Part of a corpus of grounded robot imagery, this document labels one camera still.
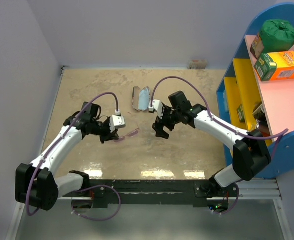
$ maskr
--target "cardboard box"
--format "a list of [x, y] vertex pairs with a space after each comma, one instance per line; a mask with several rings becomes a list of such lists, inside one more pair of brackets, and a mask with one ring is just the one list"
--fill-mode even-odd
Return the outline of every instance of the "cardboard box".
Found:
[[262, 53], [254, 68], [261, 81], [294, 79], [294, 51]]
[[245, 122], [245, 115], [243, 114], [242, 105], [237, 108], [238, 118], [241, 123]]

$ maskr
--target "white arm segment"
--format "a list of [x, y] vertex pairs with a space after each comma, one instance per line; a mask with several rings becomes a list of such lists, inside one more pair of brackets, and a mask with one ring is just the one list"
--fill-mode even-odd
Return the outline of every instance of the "white arm segment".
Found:
[[83, 177], [78, 174], [68, 173], [55, 179], [55, 182], [58, 186], [58, 198], [61, 198], [68, 193], [79, 190], [82, 186]]
[[[56, 138], [52, 141], [52, 143], [41, 153], [40, 156], [38, 156], [36, 159], [34, 159], [31, 164], [33, 167], [36, 167], [41, 160], [43, 154], [49, 149], [49, 147], [58, 139], [60, 136], [66, 131], [68, 126], [63, 126], [59, 132], [59, 134], [56, 136]], [[52, 151], [49, 153], [47, 158], [45, 159], [45, 162], [41, 165], [40, 169], [47, 168], [52, 174], [54, 175], [57, 171], [58, 167], [62, 163], [62, 161], [66, 158], [68, 153], [71, 151], [71, 149], [77, 145], [82, 139], [81, 131], [76, 130], [75, 127], [72, 127], [64, 139], [60, 140], [60, 142], [52, 149]]]
[[[234, 128], [239, 133], [247, 135], [247, 130], [243, 130], [237, 128], [229, 123], [221, 120], [220, 118], [212, 115], [218, 121], [222, 122], [225, 125], [228, 125], [231, 128]], [[242, 140], [243, 137], [236, 135], [235, 133], [227, 130], [226, 128], [220, 126], [216, 122], [212, 121], [208, 115], [207, 111], [200, 112], [197, 117], [194, 119], [194, 124], [197, 129], [200, 129], [210, 135], [214, 136], [216, 139], [220, 140], [223, 144], [225, 144], [230, 150], [232, 150], [233, 146], [236, 143], [236, 140]], [[240, 177], [235, 173], [232, 168], [232, 165], [221, 170], [219, 173], [215, 175], [216, 182], [222, 187], [225, 188], [232, 183], [235, 183], [241, 180]]]
[[[217, 116], [211, 114], [215, 119], [220, 121], [221, 123], [235, 129], [239, 133], [247, 135], [248, 131], [244, 129], [237, 128], [224, 120], [221, 120]], [[222, 127], [221, 125], [215, 123], [212, 121], [208, 115], [207, 111], [201, 111], [198, 113], [197, 117], [194, 119], [195, 127], [199, 130], [202, 130], [212, 136], [214, 136], [216, 139], [221, 141], [223, 144], [225, 144], [230, 150], [232, 150], [233, 146], [236, 143], [236, 140], [242, 140], [243, 137], [234, 134], [233, 132], [227, 130], [226, 128]]]

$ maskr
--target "table surface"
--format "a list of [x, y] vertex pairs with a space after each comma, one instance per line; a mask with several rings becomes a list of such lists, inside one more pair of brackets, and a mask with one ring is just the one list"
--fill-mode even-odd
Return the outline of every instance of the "table surface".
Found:
[[[212, 112], [218, 115], [216, 89], [225, 70], [171, 69], [67, 69], [55, 101], [44, 148], [56, 137], [64, 120], [79, 111], [103, 92], [114, 92], [119, 100], [126, 127], [119, 130], [124, 136], [134, 129], [139, 133], [122, 142], [100, 144], [99, 137], [86, 136], [69, 153], [59, 167], [56, 177], [71, 170], [87, 173], [92, 179], [208, 179], [225, 167], [222, 143], [212, 136], [178, 124], [168, 140], [156, 138], [151, 129], [156, 115], [137, 112], [131, 107], [133, 86], [151, 89], [167, 76], [179, 76], [193, 83], [207, 99]], [[201, 98], [188, 85], [177, 79], [164, 81], [155, 99], [169, 104], [168, 96], [184, 91], [192, 104], [202, 104]], [[111, 96], [98, 99], [102, 115], [114, 113]]]
[[[253, 66], [257, 61], [250, 52], [250, 46], [254, 38], [255, 36], [252, 35], [245, 36]], [[253, 72], [265, 107], [270, 132], [274, 135], [285, 129], [289, 129], [289, 132], [294, 131], [294, 79], [260, 81], [255, 69], [253, 69]]]

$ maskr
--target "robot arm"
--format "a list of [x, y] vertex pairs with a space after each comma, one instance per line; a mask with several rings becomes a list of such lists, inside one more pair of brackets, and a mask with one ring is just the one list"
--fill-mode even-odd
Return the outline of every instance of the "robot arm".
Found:
[[65, 120], [57, 137], [40, 156], [34, 159], [29, 165], [22, 163], [18, 166], [15, 182], [16, 201], [25, 203], [31, 176], [39, 162], [44, 159], [43, 156], [46, 152], [49, 152], [49, 154], [37, 172], [37, 180], [32, 185], [29, 205], [43, 210], [49, 210], [53, 207], [57, 198], [70, 192], [89, 187], [89, 176], [85, 173], [71, 171], [66, 176], [57, 179], [54, 179], [53, 175], [68, 153], [86, 135], [99, 136], [102, 144], [119, 138], [117, 131], [125, 127], [124, 118], [120, 115], [112, 115], [104, 122], [100, 122], [98, 121], [99, 116], [97, 117], [98, 109], [101, 109], [100, 106], [90, 104], [65, 134], [78, 112], [74, 113]]
[[[225, 144], [232, 151], [232, 165], [217, 172], [210, 179], [214, 188], [226, 188], [232, 183], [241, 180], [249, 181], [271, 162], [269, 151], [263, 140], [251, 140], [243, 138], [236, 133], [222, 127], [212, 120], [207, 109], [199, 104], [191, 105], [184, 93], [178, 91], [169, 97], [172, 107], [165, 106], [159, 100], [153, 100], [150, 112], [157, 112], [157, 118], [152, 128], [156, 131], [156, 137], [168, 139], [169, 134], [163, 128], [170, 131], [175, 124], [183, 123], [194, 129], [202, 130]], [[212, 115], [213, 118], [224, 123], [244, 135], [261, 137], [257, 130], [248, 132], [237, 128]]]

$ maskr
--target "green box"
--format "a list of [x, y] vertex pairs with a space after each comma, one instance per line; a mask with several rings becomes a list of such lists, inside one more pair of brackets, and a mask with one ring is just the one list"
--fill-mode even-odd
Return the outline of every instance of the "green box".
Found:
[[275, 63], [267, 53], [262, 53], [254, 68], [261, 81], [269, 81], [277, 70], [277, 63]]
[[243, 114], [242, 105], [237, 108], [238, 118], [241, 123], [245, 122], [245, 115]]

